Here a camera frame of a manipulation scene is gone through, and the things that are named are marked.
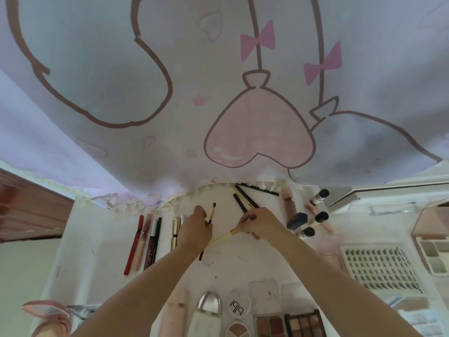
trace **finger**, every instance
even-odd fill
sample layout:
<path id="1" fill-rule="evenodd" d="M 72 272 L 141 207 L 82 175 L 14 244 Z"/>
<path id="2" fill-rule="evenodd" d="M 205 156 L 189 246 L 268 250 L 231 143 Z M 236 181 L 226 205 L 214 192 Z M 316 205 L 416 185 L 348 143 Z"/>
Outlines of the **finger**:
<path id="1" fill-rule="evenodd" d="M 257 209 L 250 209 L 249 211 L 247 211 L 241 218 L 239 221 L 239 225 L 246 222 L 250 217 L 251 220 L 255 220 L 255 218 L 257 217 Z"/>
<path id="2" fill-rule="evenodd" d="M 207 216 L 206 211 L 201 206 L 195 206 L 193 215 L 197 215 L 197 216 L 201 216 L 201 217 Z"/>

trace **person's right hand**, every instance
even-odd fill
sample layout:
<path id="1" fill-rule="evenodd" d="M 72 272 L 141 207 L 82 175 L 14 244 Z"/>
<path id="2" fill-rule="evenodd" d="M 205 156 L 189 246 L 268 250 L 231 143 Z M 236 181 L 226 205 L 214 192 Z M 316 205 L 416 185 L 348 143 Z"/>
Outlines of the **person's right hand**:
<path id="1" fill-rule="evenodd" d="M 271 243 L 287 228 L 267 208 L 256 208 L 247 211 L 237 226 L 240 232 L 253 233 L 256 239 L 262 238 Z"/>

